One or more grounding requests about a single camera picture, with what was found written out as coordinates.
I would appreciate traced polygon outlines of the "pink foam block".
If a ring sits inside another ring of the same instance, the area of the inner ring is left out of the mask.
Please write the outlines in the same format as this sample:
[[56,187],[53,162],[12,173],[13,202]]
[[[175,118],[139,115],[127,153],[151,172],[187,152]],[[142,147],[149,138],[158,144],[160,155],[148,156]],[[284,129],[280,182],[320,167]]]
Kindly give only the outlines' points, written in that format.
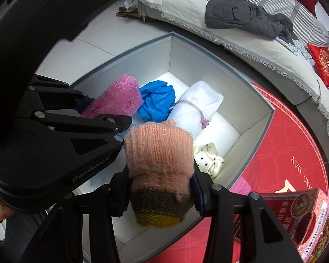
[[86,118],[95,118],[102,114],[132,116],[142,104],[137,80],[128,74],[123,74],[92,101],[81,116]]

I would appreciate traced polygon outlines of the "red and yellow carton box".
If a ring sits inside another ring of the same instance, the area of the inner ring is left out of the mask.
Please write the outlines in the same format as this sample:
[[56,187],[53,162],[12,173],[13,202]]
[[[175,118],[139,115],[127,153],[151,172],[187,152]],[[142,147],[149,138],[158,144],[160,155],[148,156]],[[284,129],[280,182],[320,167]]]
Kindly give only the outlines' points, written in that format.
[[329,216],[328,195],[320,188],[297,191],[289,185],[261,195],[291,237],[303,262],[308,262]]

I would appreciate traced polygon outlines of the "cream polka dot scrunchie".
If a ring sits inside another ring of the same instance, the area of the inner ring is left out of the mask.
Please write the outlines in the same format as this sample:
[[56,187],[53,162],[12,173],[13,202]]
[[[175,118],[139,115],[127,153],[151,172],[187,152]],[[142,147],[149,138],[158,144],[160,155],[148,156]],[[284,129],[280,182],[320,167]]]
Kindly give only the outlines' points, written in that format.
[[224,164],[224,159],[218,155],[218,151],[212,142],[201,149],[194,146],[194,159],[200,171],[208,173],[211,178],[218,176]]

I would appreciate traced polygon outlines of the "white bundle with cord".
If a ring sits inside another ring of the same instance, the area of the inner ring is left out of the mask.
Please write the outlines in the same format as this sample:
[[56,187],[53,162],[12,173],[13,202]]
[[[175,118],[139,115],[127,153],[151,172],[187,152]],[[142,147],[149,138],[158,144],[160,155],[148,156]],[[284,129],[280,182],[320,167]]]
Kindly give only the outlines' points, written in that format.
[[175,103],[168,120],[187,131],[195,140],[207,128],[223,103],[224,96],[213,90],[205,81],[190,86]]

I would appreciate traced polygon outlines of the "blue plastic bag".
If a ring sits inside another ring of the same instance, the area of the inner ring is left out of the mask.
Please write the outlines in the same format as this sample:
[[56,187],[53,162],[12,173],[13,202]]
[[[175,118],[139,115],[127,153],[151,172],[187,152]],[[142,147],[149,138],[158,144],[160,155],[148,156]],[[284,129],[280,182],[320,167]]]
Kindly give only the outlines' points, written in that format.
[[140,89],[143,104],[138,109],[139,117],[145,122],[164,122],[174,106],[176,99],[172,85],[156,80]]

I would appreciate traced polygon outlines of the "dark grey jacket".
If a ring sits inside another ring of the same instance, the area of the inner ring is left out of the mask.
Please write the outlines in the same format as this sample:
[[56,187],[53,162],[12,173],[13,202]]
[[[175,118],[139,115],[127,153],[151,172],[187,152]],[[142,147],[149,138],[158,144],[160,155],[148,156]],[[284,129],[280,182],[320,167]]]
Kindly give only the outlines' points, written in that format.
[[270,40],[277,37],[287,43],[298,40],[289,17],[270,14],[247,0],[209,0],[204,19],[208,29],[237,28]]

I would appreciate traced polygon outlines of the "round red wedding mat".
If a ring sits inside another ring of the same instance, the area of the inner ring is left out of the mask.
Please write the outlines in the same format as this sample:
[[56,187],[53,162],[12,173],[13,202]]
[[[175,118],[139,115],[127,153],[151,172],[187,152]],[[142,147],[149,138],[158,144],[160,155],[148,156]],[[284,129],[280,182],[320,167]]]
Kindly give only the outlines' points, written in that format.
[[[327,171],[312,135],[299,118],[277,97],[254,86],[275,108],[274,116],[255,156],[243,172],[251,189],[259,193],[319,188],[329,193]],[[202,262],[210,229],[209,218],[150,262]]]

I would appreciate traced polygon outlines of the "grey covered sofa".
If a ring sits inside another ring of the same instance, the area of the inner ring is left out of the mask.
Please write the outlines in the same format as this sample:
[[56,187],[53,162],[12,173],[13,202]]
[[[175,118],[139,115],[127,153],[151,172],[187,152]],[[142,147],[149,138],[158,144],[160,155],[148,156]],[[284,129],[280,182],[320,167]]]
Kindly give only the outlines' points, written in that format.
[[262,73],[313,130],[329,163],[329,31],[317,0],[137,0],[143,16],[219,44]]

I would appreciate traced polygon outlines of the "red embroidered square cushion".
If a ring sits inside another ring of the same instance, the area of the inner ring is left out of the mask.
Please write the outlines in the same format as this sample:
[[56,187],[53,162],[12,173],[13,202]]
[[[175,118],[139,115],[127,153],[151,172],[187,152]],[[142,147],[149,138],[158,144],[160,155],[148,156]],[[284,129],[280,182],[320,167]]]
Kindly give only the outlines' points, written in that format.
[[310,54],[315,61],[318,75],[322,79],[324,85],[329,89],[329,49],[328,47],[319,47],[307,43]]

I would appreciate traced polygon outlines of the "grey storage box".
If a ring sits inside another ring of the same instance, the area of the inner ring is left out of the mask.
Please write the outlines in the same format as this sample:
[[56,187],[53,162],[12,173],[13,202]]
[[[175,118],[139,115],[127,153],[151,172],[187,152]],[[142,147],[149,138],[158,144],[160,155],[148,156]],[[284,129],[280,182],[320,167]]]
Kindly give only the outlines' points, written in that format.
[[[72,87],[96,98],[122,74],[134,77],[140,87],[157,80],[173,87],[175,106],[169,119],[192,135],[194,149],[215,145],[224,163],[219,173],[213,173],[213,181],[231,188],[258,150],[274,115],[274,107],[242,73],[197,43],[169,33],[107,61]],[[123,170],[125,157],[122,148],[114,163],[82,184],[78,193],[109,183]],[[198,231],[201,219],[192,207],[174,227],[140,227],[129,204],[122,217],[112,219],[120,262],[145,262],[191,235],[189,231]]]

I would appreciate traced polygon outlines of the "large peanut jar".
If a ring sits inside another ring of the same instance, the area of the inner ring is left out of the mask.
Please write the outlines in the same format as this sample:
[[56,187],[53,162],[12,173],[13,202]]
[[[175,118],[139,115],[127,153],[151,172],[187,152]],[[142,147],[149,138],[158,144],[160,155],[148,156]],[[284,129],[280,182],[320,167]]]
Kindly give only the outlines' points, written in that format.
[[320,257],[320,255],[324,252],[328,244],[329,244],[329,220],[326,221],[322,234],[319,238],[319,241],[316,244],[315,249],[313,250],[308,262],[310,263],[316,262]]

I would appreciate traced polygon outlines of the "pink and olive knit glove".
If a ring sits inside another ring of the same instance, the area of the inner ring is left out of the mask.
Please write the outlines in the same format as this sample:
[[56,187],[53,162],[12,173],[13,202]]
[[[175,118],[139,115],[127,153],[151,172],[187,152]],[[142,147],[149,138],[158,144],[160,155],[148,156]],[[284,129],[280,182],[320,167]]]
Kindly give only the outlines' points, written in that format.
[[193,139],[173,120],[132,127],[124,139],[132,179],[130,203],[139,226],[173,227],[192,207]]

